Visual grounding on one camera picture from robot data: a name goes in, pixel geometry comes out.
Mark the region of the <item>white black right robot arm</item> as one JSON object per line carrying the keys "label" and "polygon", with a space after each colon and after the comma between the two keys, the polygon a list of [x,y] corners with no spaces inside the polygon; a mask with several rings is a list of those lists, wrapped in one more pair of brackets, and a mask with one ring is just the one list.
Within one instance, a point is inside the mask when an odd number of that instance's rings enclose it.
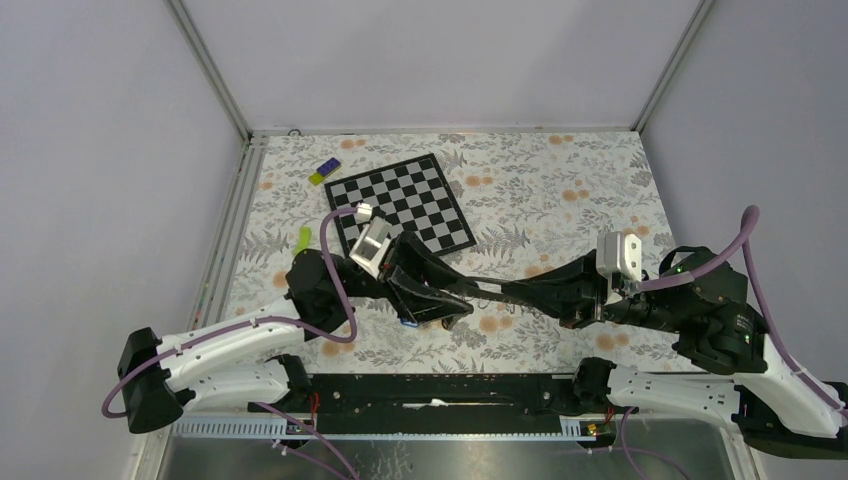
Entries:
{"label": "white black right robot arm", "polygon": [[665,381],[598,358],[581,361],[573,396],[583,410],[605,405],[667,410],[725,427],[760,452],[790,459],[847,456],[847,387],[805,382],[785,360],[761,309],[747,300],[748,277],[705,247],[685,247],[647,279],[599,270],[596,252],[502,287],[510,299],[568,329],[599,322],[676,335],[673,351],[713,375],[701,384]]}

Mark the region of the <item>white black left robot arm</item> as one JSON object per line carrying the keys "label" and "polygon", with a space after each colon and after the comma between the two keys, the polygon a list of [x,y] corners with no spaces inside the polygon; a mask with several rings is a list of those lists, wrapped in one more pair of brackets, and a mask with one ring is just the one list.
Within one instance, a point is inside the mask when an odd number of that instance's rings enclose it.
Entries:
{"label": "white black left robot arm", "polygon": [[477,285],[409,232],[381,242],[364,238],[347,256],[306,249],[293,259],[287,292],[252,312],[181,334],[132,332],[101,413],[142,434],[192,410],[276,402],[299,410],[311,387],[283,350],[316,339],[353,342],[352,299],[385,299],[411,324],[451,324],[472,313],[464,299]]}

